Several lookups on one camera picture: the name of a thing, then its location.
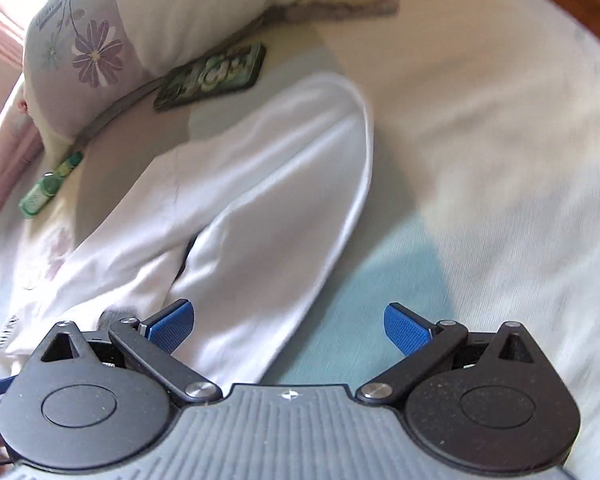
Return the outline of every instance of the bed sheet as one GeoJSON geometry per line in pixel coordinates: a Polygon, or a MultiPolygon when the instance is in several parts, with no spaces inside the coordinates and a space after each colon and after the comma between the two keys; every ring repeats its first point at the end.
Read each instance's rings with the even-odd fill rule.
{"type": "Polygon", "coordinates": [[[393,18],[282,25],[254,39],[269,53],[253,89],[166,114],[149,96],[25,222],[17,198],[45,168],[29,171],[0,214],[0,338],[10,305],[53,278],[154,156],[222,132],[310,73],[339,72],[375,108],[371,190],[263,380],[359,386],[401,358],[382,332],[391,301],[477,331],[520,320],[582,412],[567,467],[600,480],[598,40],[547,0],[402,0],[393,18]]]}

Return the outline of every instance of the smartphone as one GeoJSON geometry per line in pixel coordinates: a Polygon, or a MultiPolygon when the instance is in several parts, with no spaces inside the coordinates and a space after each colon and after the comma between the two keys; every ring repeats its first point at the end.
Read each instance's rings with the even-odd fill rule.
{"type": "Polygon", "coordinates": [[[266,48],[262,43],[230,48],[174,68],[154,101],[158,111],[255,85],[266,48]]]}

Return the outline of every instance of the white garment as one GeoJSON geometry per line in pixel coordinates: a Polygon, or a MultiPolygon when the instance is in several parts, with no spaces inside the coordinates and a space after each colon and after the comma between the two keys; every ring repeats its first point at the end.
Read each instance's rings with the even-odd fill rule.
{"type": "Polygon", "coordinates": [[[12,371],[58,320],[95,330],[106,308],[142,318],[187,298],[195,327],[176,356],[225,392],[259,380],[352,232],[372,136],[358,90],[325,73],[223,134],[157,157],[37,301],[11,309],[19,319],[4,351],[12,371]]]}

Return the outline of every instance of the pillow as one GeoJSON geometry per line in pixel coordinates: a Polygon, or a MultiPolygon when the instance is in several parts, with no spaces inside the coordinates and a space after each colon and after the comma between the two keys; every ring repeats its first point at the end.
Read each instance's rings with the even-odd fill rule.
{"type": "Polygon", "coordinates": [[[397,10],[398,0],[49,0],[27,31],[29,113],[51,164],[113,102],[276,20],[397,10]]]}

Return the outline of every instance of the small green bottle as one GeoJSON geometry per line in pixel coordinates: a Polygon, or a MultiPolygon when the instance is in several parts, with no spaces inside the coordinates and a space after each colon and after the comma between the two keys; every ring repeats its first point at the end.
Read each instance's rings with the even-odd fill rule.
{"type": "Polygon", "coordinates": [[[53,173],[45,175],[20,200],[20,210],[25,218],[33,218],[60,191],[65,178],[82,161],[82,153],[76,152],[65,160],[53,173]]]}

